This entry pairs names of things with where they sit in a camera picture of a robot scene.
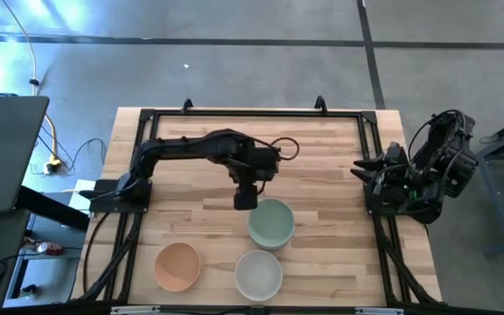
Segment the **desk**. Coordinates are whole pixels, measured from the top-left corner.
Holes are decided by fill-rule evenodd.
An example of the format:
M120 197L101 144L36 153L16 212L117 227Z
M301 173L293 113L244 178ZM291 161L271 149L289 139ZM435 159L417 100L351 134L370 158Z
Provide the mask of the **desk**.
M104 165L105 179L117 179L129 169L139 113L140 108L118 109ZM398 111L376 113L383 145L390 141L405 145ZM162 116L158 136L200 137L224 128L267 142L294 137L301 144L299 156L280 163L279 173L262 194L290 205L296 229L290 243L273 252L283 266L282 289L261 304L385 305L373 223L366 214L361 181L349 171L353 161L361 158L357 123L330 117ZM294 150L290 143L281 145L284 155ZM149 212L143 217L129 303L253 304L235 288L233 271L239 257L257 247L246 228L249 213L233 209L235 185L227 170L206 160L160 161L151 179L153 194ZM109 262L118 217L112 213L95 237L88 261L89 284ZM97 221L91 220L86 243ZM397 223L408 267L424 288L440 299L424 227L409 217L398 218ZM179 293L161 289L153 275L158 252L173 242L192 244L203 263L198 281ZM399 297L396 271L391 269ZM122 266L118 275L115 294L121 286ZM79 268L73 298L82 294L81 279Z
M27 227L31 213L83 231L87 229L86 215L21 186L49 101L45 96L0 97L0 260L32 253L21 249L26 229L32 228L30 224ZM15 288L15 284L21 284L19 270L24 275L26 268L23 260L28 258L4 262L7 270L0 279L0 307L6 297L15 298L18 294L20 287Z

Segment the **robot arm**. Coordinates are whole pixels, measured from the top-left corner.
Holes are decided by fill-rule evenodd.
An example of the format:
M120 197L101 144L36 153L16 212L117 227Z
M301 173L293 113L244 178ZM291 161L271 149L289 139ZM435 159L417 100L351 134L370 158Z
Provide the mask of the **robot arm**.
M422 128L427 124L427 141L411 161L400 144L391 143L379 157L354 162L364 169L351 173L366 183L371 214L407 214L432 223L441 213L444 196L458 197L472 178L478 165L469 148L474 120L447 110Z
M256 147L256 142L267 144ZM234 208L248 210L257 207L256 181L271 181L281 160L279 149L240 132L223 129L203 137L180 139L152 139L142 143L133 156L132 167L118 184L118 196L137 198L138 184L150 178L159 160L206 158L224 165L228 175L238 185Z

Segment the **gray floor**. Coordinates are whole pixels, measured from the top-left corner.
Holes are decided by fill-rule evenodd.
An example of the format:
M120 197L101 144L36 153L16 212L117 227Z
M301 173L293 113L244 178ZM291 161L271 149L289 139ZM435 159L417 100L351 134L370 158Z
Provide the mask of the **gray floor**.
M9 3L27 31L38 35L362 39L354 0ZM504 0L366 3L374 40L504 42ZM0 33L17 31L0 3ZM89 138L108 140L119 106L181 106L190 97L201 107L310 107L323 95L331 108L375 108L360 47L36 44L34 49L38 77L45 79L41 94L51 98L49 114L70 154ZM504 51L376 49L375 56L386 108L400 110L407 138L432 113L450 108L475 118L475 151L482 147L478 138L504 126ZM0 91L28 95L31 75L27 46L0 42ZM60 191L73 188L76 179L98 179L99 152L96 143L84 149L73 176L27 172L24 182ZM44 146L37 146L35 172L47 158ZM499 232L476 173L430 226L445 302L504 311L504 255L481 253L499 240Z

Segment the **wooden tabletop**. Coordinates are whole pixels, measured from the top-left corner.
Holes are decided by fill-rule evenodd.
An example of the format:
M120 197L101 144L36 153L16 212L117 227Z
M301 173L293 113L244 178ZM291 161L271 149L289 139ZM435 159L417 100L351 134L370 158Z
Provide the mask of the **wooden tabletop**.
M117 179L129 169L139 111L118 109L102 175L105 179ZM398 111L376 113L384 149L391 141L405 145ZM279 173L266 184L261 196L286 202L293 209L296 225L291 241L273 252L283 266L282 288L261 304L385 305L373 223L366 214L361 181L349 171L353 161L361 158L356 121L329 117L162 116L158 136L201 137L225 128L267 142L294 137L301 144L299 156L280 163ZM280 144L284 155L292 154L290 143ZM233 209L235 184L227 169L206 160L160 161L151 179L150 211L143 217L129 302L254 304L235 288L237 260L257 247L246 228L249 212ZM119 214L111 214L95 238L88 259L89 285L109 262L118 218ZM97 220L91 220L86 243ZM424 227L410 217L397 221L405 262L423 287L440 299ZM203 263L194 286L178 293L160 288L153 274L157 254L173 242L192 244ZM115 294L121 286L123 265L119 270ZM399 297L396 269L391 270ZM81 276L79 268L73 297L82 294Z

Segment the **bracket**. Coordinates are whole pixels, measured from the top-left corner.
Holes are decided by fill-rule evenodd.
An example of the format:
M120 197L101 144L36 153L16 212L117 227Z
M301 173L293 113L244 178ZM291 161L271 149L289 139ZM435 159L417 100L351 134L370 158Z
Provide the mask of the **bracket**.
M91 201L89 211L94 213L144 214L149 209L152 186L153 184L150 181L144 185L141 184L141 186L138 187L138 189L141 189L141 197L138 199L124 201L116 199L115 195L110 195ZM118 189L117 187L118 180L116 179L99 179L96 181L92 192L80 192L80 195L90 199L105 192L113 192Z
M146 122L153 115L155 115L155 109L141 109L139 112L139 122Z
M182 113L186 114L188 112L188 109L192 107L193 107L192 100L185 99L184 105L182 106Z
M261 305L251 305L250 306L250 315L268 315L269 311L266 310L265 307Z
M374 111L362 111L360 115L363 116L369 123L376 124L376 113Z
M328 114L328 107L326 106L326 101L324 101L324 97L322 97L322 95L319 95L316 98L316 103L314 103L314 108L320 109L320 114L322 114L322 115Z

